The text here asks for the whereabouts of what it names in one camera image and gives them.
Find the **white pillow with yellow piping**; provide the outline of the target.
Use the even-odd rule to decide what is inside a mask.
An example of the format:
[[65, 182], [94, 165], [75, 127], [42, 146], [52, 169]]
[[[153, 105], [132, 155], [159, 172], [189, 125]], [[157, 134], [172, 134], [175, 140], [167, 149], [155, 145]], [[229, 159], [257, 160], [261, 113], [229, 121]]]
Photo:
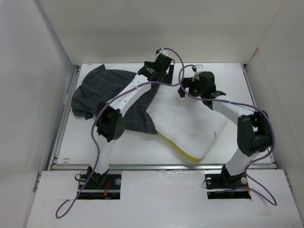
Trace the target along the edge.
[[160, 86], [147, 109], [157, 134], [191, 162], [203, 160], [228, 119], [201, 101], [181, 98], [177, 88]]

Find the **dark grey checked pillowcase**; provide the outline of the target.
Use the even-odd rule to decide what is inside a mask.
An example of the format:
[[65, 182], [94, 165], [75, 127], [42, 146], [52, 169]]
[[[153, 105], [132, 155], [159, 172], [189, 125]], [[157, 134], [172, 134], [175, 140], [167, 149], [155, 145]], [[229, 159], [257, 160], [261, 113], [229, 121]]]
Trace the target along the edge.
[[[91, 119], [99, 113], [97, 107], [101, 102], [107, 102], [122, 92], [131, 83], [136, 73], [107, 69], [101, 65], [91, 70], [75, 90], [71, 99], [74, 116]], [[134, 132], [156, 134], [157, 130], [147, 108], [156, 96], [159, 85], [153, 85], [143, 94], [124, 116], [125, 129]]]

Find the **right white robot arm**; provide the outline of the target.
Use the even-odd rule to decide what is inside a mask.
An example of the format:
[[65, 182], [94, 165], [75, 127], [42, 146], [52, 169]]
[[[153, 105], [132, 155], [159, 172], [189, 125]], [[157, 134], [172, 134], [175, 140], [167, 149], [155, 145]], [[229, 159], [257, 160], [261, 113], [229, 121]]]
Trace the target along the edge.
[[226, 93], [217, 90], [212, 72], [201, 71], [180, 80], [180, 97], [201, 100], [210, 110], [218, 112], [237, 126], [237, 150], [223, 165], [220, 182], [231, 187], [241, 178], [256, 156], [272, 147], [273, 128], [266, 112], [249, 104], [233, 102]]

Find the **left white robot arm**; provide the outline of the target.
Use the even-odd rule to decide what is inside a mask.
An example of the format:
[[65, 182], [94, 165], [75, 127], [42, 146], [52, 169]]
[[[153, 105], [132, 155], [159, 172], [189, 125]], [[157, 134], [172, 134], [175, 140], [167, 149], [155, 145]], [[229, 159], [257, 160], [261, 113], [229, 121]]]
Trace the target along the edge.
[[175, 61], [167, 51], [158, 50], [155, 61], [145, 62], [134, 79], [113, 99], [101, 103], [94, 125], [91, 129], [92, 140], [97, 148], [96, 161], [87, 168], [90, 183], [96, 188], [106, 184], [109, 171], [111, 141], [119, 139], [125, 131], [125, 114], [130, 107], [155, 85], [172, 83]]

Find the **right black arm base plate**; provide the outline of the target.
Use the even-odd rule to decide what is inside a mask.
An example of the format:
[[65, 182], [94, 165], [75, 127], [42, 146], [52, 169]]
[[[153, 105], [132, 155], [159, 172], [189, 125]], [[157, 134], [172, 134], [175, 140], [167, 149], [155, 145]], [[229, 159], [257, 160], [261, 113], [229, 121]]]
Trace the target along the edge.
[[251, 199], [246, 176], [224, 180], [220, 173], [205, 173], [203, 187], [209, 200]]

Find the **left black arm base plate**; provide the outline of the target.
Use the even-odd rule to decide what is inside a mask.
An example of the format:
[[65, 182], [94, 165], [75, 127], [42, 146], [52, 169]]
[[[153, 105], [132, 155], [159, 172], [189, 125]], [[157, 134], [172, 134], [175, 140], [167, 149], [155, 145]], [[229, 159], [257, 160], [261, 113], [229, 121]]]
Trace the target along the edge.
[[81, 191], [78, 200], [119, 200], [121, 193], [121, 174], [108, 174], [103, 185], [99, 186], [93, 180], [89, 180]]

